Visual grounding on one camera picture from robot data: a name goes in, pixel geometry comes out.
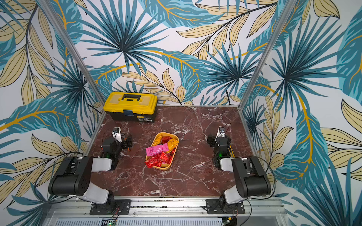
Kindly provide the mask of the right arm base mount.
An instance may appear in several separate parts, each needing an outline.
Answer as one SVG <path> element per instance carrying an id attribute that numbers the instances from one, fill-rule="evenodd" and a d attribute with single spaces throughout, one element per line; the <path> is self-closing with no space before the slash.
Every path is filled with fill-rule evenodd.
<path id="1" fill-rule="evenodd" d="M 208 214 L 245 214 L 243 203 L 228 204 L 221 198 L 206 199 L 206 211 Z"/>

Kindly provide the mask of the yellow plastic storage box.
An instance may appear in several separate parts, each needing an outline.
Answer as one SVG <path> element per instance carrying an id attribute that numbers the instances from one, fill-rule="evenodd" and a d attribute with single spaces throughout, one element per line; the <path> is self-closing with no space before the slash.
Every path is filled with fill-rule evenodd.
<path id="1" fill-rule="evenodd" d="M 146 166 L 163 171 L 169 170 L 175 159 L 179 142 L 179 138 L 174 134 L 158 133 L 152 145 L 146 148 Z"/>

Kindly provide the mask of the small red tea bag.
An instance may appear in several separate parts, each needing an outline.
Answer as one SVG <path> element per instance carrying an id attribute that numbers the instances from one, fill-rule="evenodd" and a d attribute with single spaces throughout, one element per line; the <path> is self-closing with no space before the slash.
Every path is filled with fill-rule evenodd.
<path id="1" fill-rule="evenodd" d="M 164 136 L 161 138 L 161 144 L 169 142 L 172 138 L 170 136 Z"/>

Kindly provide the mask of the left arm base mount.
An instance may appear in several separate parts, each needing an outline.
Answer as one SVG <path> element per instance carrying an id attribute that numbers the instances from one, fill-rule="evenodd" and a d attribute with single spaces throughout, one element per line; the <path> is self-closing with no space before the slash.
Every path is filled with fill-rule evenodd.
<path id="1" fill-rule="evenodd" d="M 111 203 L 92 204 L 90 215 L 128 215 L 131 207 L 130 199 L 114 200 Z"/>

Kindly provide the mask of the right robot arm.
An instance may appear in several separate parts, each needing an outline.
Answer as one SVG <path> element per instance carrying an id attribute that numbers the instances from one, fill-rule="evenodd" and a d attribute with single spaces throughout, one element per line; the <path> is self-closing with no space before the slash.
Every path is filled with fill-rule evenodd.
<path id="1" fill-rule="evenodd" d="M 208 214 L 244 213 L 243 202 L 248 198 L 269 195 L 271 184 L 256 156 L 235 157 L 231 148 L 231 139 L 227 136 L 209 136 L 207 144 L 213 150 L 213 164 L 221 171 L 231 172 L 235 185 L 223 192 L 218 199 L 207 199 Z"/>

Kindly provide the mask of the pink tea bag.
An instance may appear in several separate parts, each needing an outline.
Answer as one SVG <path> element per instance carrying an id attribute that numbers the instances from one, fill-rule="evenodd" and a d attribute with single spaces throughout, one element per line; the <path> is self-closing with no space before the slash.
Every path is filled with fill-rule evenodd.
<path id="1" fill-rule="evenodd" d="M 154 156 L 154 155 L 160 154 L 162 152 L 167 152 L 167 151 L 168 151 L 167 143 L 146 148 L 147 156 Z"/>

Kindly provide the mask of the large red tea bag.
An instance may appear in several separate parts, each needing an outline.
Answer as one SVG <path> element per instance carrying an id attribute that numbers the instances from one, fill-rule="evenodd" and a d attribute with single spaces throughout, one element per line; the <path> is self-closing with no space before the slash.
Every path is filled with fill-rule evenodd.
<path id="1" fill-rule="evenodd" d="M 145 162 L 145 164 L 148 168 L 152 168 L 152 167 L 165 168 L 170 165 L 171 161 L 172 161 L 172 156 L 170 154 L 161 153 L 161 154 L 151 156 Z"/>

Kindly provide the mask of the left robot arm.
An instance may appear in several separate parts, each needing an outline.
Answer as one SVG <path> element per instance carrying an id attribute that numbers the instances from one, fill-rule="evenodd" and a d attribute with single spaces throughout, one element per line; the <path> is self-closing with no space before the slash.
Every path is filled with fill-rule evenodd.
<path id="1" fill-rule="evenodd" d="M 123 149 L 132 147 L 132 136 L 120 134 L 121 142 L 115 137 L 104 140 L 101 157 L 67 157 L 51 178 L 48 192 L 56 196 L 77 197 L 91 204 L 90 215 L 123 214 L 129 211 L 130 200 L 117 201 L 110 190 L 103 189 L 90 180 L 92 173 L 113 171 L 119 163 Z"/>

